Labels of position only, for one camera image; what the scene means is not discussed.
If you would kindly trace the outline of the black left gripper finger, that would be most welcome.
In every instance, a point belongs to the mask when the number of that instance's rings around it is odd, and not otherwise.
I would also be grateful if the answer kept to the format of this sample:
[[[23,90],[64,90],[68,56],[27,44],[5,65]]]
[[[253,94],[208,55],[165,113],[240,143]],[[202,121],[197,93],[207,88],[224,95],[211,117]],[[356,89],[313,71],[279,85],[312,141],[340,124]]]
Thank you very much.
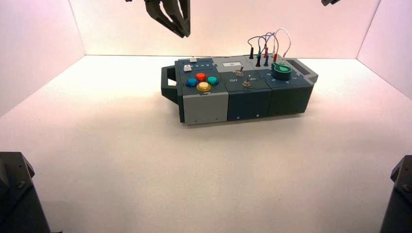
[[[155,21],[184,37],[183,0],[145,0],[146,11]]]
[[[177,15],[175,24],[179,29],[181,37],[190,36],[190,1],[177,0]]]

